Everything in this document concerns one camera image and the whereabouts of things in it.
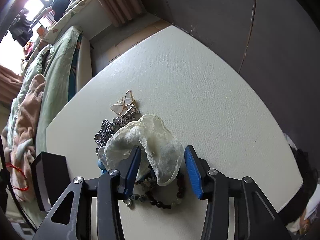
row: blue bead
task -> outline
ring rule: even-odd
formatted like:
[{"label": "blue bead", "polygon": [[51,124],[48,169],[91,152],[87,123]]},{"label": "blue bead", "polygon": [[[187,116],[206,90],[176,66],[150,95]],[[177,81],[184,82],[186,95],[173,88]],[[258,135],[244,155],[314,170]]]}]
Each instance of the blue bead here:
[{"label": "blue bead", "polygon": [[106,168],[103,166],[101,160],[98,160],[98,167],[100,170],[105,170]]}]

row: white table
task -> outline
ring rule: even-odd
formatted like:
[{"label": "white table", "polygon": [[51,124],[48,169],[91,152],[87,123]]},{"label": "white table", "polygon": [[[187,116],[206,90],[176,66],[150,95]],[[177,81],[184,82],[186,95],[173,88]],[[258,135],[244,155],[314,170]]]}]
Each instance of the white table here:
[{"label": "white table", "polygon": [[[276,210],[300,188],[292,152],[260,98],[214,52],[174,26],[112,62],[47,128],[47,151],[66,156],[72,178],[100,175],[93,137],[104,118],[115,117],[110,106],[127,90],[132,90],[142,114],[161,117],[182,145],[192,144],[210,167],[236,179],[251,176]],[[177,190],[175,183],[170,186],[163,191],[167,201]],[[149,203],[131,210],[119,202],[124,236],[200,239],[206,205],[189,187],[184,202],[171,211]],[[232,212],[230,221],[232,232]]]}]

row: silver bolt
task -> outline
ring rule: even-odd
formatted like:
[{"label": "silver bolt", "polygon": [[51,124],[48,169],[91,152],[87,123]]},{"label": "silver bolt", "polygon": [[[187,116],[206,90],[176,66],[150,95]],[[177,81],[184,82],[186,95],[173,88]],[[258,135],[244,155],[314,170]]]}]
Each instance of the silver bolt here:
[{"label": "silver bolt", "polygon": [[76,177],[76,178],[73,179],[73,182],[76,183],[76,184],[80,183],[81,181],[82,181],[81,177]]},{"label": "silver bolt", "polygon": [[215,169],[210,169],[210,170],[208,170],[208,173],[209,173],[210,175],[214,176],[214,175],[217,175],[217,174],[218,174],[218,171],[215,170]]},{"label": "silver bolt", "polygon": [[244,182],[246,182],[246,183],[251,183],[251,182],[253,182],[253,180],[252,180],[252,178],[250,178],[250,177],[244,177]]},{"label": "silver bolt", "polygon": [[116,169],[111,169],[110,171],[108,171],[108,173],[109,173],[109,175],[114,176],[114,175],[117,175],[119,173],[119,171]]}]

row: butterfly ornament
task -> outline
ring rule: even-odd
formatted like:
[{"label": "butterfly ornament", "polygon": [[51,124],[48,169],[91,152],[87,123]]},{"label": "butterfly ornament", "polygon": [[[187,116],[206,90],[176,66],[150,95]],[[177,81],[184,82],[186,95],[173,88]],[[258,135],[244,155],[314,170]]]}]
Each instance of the butterfly ornament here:
[{"label": "butterfly ornament", "polygon": [[112,105],[110,109],[114,111],[117,115],[121,116],[124,115],[130,107],[135,108],[137,113],[139,112],[136,105],[136,101],[132,96],[131,90],[126,92],[124,99],[121,98],[121,101],[118,101],[117,104]]}]

